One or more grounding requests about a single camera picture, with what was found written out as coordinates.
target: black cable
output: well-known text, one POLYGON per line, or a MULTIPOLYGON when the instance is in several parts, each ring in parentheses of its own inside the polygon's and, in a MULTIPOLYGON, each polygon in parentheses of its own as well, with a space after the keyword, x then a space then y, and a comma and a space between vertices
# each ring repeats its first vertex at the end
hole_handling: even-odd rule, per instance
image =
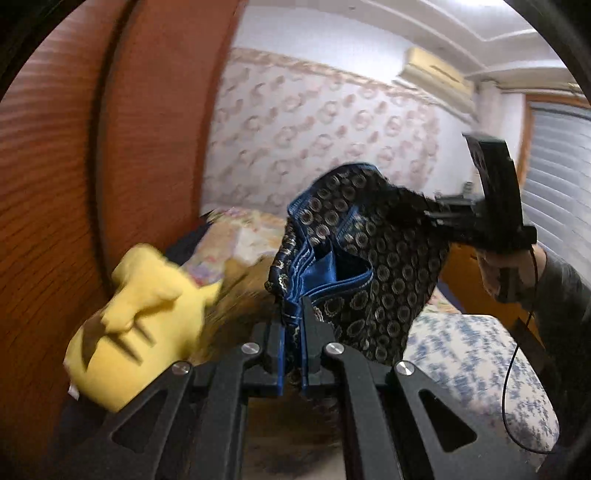
MULTIPOLYGON (((531 261, 534 263, 534 278, 535 278, 534 298, 532 299, 532 302, 531 302, 531 309, 530 309, 530 312, 527 316, 527 320, 525 322, 525 328, 528 327, 528 325, 530 324, 530 320, 534 315, 534 303, 535 303, 536 296, 538 293, 538 264, 535 261, 535 253, 534 253, 533 247, 530 248, 530 255, 531 255, 531 261)), ((503 425, 505 426, 505 430, 507 431, 507 435, 509 436, 509 438, 511 440, 513 440, 513 442, 516 443, 518 446, 520 446, 524 450, 527 450, 528 452, 531 452, 531 453, 539 453, 541 455, 548 455, 549 453, 552 453, 551 450, 537 450, 535 448, 526 447, 525 445, 523 445, 523 443, 521 443, 519 440, 517 440, 513 436, 511 431, 509 430, 509 424, 507 423, 507 415, 505 412, 505 396, 507 394, 507 383, 509 382, 509 374, 511 373, 511 367, 513 367, 513 362, 515 361, 515 357, 517 356, 517 351, 519 350, 519 344, 517 344, 517 342, 515 342, 515 344, 516 344, 515 350, 513 351, 513 356, 511 357, 511 361, 509 362, 509 367, 507 368, 507 373, 505 375, 505 383, 503 384, 503 395, 501 398, 501 414, 503 415, 503 425)))

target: ceiling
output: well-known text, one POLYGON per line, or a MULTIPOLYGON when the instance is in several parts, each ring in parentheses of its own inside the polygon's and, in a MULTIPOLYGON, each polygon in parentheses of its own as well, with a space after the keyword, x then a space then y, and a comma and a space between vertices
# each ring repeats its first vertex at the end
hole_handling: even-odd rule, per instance
POLYGON ((558 55, 503 0, 251 0, 312 8, 401 35, 474 80, 504 81, 521 70, 571 76, 558 55))

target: person's arm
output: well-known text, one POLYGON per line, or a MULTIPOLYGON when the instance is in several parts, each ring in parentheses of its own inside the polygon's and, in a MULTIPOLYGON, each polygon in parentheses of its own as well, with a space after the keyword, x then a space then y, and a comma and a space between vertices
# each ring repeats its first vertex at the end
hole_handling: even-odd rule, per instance
POLYGON ((535 322, 547 353, 561 376, 568 405, 579 406, 591 391, 591 290, 568 263, 534 246, 538 287, 534 298, 534 267, 529 252, 513 255, 479 253, 486 289, 498 292, 499 269, 517 268, 523 284, 522 307, 534 309, 535 322))

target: white blind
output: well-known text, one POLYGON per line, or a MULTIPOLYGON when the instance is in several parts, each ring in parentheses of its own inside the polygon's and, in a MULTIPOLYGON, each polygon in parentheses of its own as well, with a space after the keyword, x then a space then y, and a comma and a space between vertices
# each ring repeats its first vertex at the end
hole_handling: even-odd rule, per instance
POLYGON ((591 111, 556 103, 531 107, 524 212, 539 242, 591 283, 591 111))

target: black patterned cloth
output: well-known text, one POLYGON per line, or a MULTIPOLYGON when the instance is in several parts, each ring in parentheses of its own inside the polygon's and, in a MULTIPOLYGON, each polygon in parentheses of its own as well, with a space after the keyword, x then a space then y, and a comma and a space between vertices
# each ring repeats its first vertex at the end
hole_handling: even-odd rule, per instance
POLYGON ((433 200, 389 184, 375 166, 362 163, 326 173, 299 195, 288 207, 285 236, 266 283, 281 300, 291 346, 298 346, 306 295, 316 318, 334 327, 337 341, 369 360, 399 361, 449 252, 445 239, 402 218, 438 209, 433 200), (325 275, 328 265, 334 270, 330 280, 306 290, 310 273, 325 275))

